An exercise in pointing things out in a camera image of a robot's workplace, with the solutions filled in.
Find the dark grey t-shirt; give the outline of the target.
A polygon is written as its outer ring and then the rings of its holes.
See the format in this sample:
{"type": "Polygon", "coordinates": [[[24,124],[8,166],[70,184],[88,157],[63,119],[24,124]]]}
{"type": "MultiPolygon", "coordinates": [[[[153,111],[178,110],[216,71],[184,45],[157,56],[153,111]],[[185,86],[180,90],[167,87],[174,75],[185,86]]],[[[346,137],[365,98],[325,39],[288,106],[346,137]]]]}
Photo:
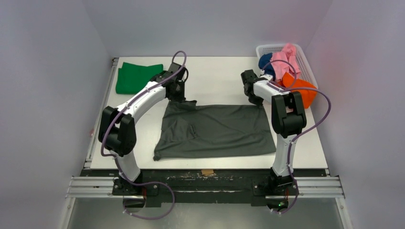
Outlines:
{"type": "Polygon", "coordinates": [[[275,151],[264,107],[184,101],[168,103],[153,159],[258,156],[275,151]]]}

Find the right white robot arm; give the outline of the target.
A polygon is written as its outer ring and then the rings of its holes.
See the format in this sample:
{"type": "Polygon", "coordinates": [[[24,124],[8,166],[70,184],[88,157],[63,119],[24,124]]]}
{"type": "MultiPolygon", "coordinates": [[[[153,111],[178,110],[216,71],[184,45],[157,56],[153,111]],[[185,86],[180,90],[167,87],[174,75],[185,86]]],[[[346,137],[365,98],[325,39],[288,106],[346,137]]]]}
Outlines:
{"type": "Polygon", "coordinates": [[[294,181],[295,141],[307,125],[301,93],[289,92],[265,77],[258,77],[253,70],[242,72],[241,79],[250,103],[262,105],[267,101],[271,104],[271,124],[277,134],[277,144],[268,188],[272,193],[280,194],[294,181]]]}

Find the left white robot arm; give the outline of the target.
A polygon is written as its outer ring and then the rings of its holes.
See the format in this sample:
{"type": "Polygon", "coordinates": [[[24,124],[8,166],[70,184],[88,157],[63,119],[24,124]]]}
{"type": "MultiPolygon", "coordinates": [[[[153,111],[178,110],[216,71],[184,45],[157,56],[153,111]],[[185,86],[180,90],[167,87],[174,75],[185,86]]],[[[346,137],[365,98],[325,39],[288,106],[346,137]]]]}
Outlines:
{"type": "Polygon", "coordinates": [[[135,96],[117,107],[107,106],[102,111],[98,131],[101,155],[112,157],[121,178],[125,180],[124,189],[130,195],[142,190],[142,182],[137,179],[141,173],[134,156],[137,142],[136,124],[155,104],[173,100],[181,94],[187,73],[184,64],[175,62],[166,71],[153,76],[135,96]]]}

